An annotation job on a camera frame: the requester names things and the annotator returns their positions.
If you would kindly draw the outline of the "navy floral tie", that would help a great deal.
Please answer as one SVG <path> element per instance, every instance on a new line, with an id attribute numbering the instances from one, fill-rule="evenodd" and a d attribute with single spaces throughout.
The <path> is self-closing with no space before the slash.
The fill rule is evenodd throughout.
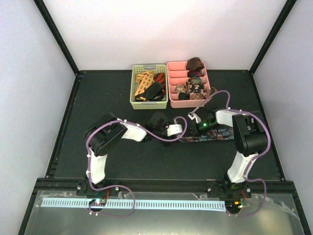
<path id="1" fill-rule="evenodd" d="M 204 142 L 204 141 L 227 141 L 234 140 L 233 128 L 212 129 L 205 134 L 197 136 L 184 136 L 179 142 Z"/>

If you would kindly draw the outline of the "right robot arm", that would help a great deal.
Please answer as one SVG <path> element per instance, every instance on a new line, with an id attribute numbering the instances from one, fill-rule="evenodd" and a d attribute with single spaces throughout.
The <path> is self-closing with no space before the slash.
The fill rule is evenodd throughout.
<path id="1" fill-rule="evenodd" d="M 222 190 L 225 196 L 234 197 L 244 189 L 248 174 L 255 161 L 270 149 L 270 135 L 263 121 L 253 113 L 242 110 L 214 110 L 207 120 L 192 111 L 188 114 L 197 131 L 203 131 L 215 124 L 233 128 L 236 155 L 231 167 L 224 175 Z"/>

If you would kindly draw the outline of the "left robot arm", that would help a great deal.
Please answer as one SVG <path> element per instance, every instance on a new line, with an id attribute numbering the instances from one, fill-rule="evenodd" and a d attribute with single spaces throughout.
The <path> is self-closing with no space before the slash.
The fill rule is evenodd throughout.
<path id="1" fill-rule="evenodd" d="M 90 180 L 88 190 L 100 195 L 105 190 L 105 166 L 108 153 L 121 139 L 147 142 L 152 137 L 163 142 L 180 140 L 187 130 L 187 120 L 175 117 L 170 121 L 162 112 L 155 112 L 143 125 L 117 118 L 113 113 L 104 115 L 85 134 L 88 168 L 86 176 Z"/>

